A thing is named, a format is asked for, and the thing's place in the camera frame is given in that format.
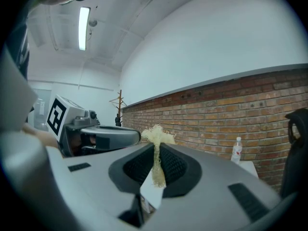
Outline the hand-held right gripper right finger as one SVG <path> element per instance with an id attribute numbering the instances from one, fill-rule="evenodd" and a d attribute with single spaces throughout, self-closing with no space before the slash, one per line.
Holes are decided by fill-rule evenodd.
<path id="1" fill-rule="evenodd" d="M 145 223 L 146 231 L 233 231 L 251 223 L 228 186 L 242 183 L 268 210 L 280 196 L 265 182 L 228 159 L 203 151 L 172 145 L 194 158 L 202 176 L 185 196 L 164 198 Z"/>

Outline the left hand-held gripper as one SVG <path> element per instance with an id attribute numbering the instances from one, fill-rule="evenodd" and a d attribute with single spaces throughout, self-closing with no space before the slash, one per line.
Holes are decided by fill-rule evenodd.
<path id="1" fill-rule="evenodd" d="M 55 95 L 46 125 L 56 138 L 65 157 L 74 154 L 69 145 L 68 133 L 80 130 L 82 149 L 113 151 L 140 142 L 141 134 L 131 128 L 102 126 L 93 110 L 86 110 L 72 100 Z"/>

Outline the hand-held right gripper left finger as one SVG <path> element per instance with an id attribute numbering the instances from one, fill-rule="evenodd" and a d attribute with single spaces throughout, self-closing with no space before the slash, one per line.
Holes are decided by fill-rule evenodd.
<path id="1" fill-rule="evenodd" d="M 109 166 L 131 154 L 141 144 L 109 153 L 62 158 L 59 150 L 47 147 L 47 154 L 56 187 L 64 201 L 64 209 L 72 215 L 68 220 L 56 211 L 57 224 L 49 221 L 53 231 L 136 231 L 137 228 L 120 220 L 131 208 L 134 195 L 121 192 L 109 177 Z"/>

